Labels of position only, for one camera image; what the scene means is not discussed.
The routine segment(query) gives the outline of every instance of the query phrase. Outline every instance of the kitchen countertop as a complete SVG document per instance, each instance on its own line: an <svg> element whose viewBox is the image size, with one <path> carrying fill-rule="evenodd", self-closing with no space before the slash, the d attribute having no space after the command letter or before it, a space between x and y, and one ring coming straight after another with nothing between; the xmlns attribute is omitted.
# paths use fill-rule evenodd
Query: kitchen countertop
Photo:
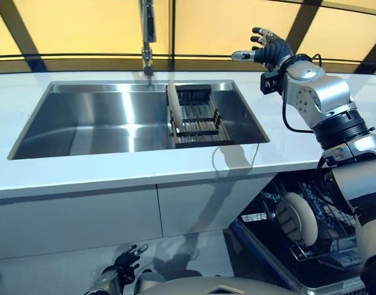
<svg viewBox="0 0 376 295"><path fill-rule="evenodd" d="M234 80L265 130L269 143L8 160L34 108L52 81L132 81L139 72L73 72L0 75L0 199L116 187L172 183L224 176L258 175L315 168L321 148L315 136L290 132L279 94L263 95L261 73L159 72L156 80ZM376 76L338 74L347 79L367 126L376 126ZM307 128L287 108L295 128Z"/></svg>

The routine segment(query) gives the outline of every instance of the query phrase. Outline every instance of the drying rack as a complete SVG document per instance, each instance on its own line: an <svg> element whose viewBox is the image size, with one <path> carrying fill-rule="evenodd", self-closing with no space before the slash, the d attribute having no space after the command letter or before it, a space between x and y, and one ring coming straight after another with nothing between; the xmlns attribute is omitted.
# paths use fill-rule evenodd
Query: drying rack
<svg viewBox="0 0 376 295"><path fill-rule="evenodd" d="M244 222L268 219L278 223L276 205L283 202L286 193L283 183L270 183L242 212ZM354 219L324 200L330 198L317 187L314 181L297 181L294 191L300 194L310 205L318 223L318 239L312 246L306 246L300 231L300 240L294 242L284 237L285 245L298 261L322 258L334 253L342 253L357 248L354 234Z"/></svg>
<svg viewBox="0 0 376 295"><path fill-rule="evenodd" d="M182 112L182 130L176 127L170 110L173 148L197 148L235 144L230 139L221 114L211 101L210 85L176 86Z"/></svg>

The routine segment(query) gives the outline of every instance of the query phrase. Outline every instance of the stainless steel sink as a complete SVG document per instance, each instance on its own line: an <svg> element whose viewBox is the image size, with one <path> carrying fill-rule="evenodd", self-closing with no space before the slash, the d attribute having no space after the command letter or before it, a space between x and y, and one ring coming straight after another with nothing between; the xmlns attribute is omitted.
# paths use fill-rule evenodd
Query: stainless steel sink
<svg viewBox="0 0 376 295"><path fill-rule="evenodd" d="M233 81L206 84L224 127L235 144L268 138ZM54 82L24 127L9 159L138 152L174 148L167 81L148 86L131 82Z"/></svg>

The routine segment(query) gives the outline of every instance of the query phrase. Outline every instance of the white cabinet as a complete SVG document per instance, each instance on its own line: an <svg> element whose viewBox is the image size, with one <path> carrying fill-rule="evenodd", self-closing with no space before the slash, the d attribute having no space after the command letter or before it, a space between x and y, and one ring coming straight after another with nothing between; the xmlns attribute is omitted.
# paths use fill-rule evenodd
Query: white cabinet
<svg viewBox="0 0 376 295"><path fill-rule="evenodd" d="M4 202L0 259L161 237L155 185Z"/></svg>
<svg viewBox="0 0 376 295"><path fill-rule="evenodd" d="M275 175L159 184L163 236L228 227Z"/></svg>

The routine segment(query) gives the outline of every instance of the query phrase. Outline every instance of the faucet spout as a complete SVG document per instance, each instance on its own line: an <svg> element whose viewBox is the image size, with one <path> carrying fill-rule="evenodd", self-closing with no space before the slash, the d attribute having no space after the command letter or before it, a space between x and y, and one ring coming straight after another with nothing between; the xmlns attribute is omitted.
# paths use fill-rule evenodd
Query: faucet spout
<svg viewBox="0 0 376 295"><path fill-rule="evenodd" d="M154 74L154 70L152 69L152 50L150 43L156 41L152 0L139 0L139 9L143 33L143 48L141 49L143 72L148 78L149 85L151 85L151 77Z"/></svg>

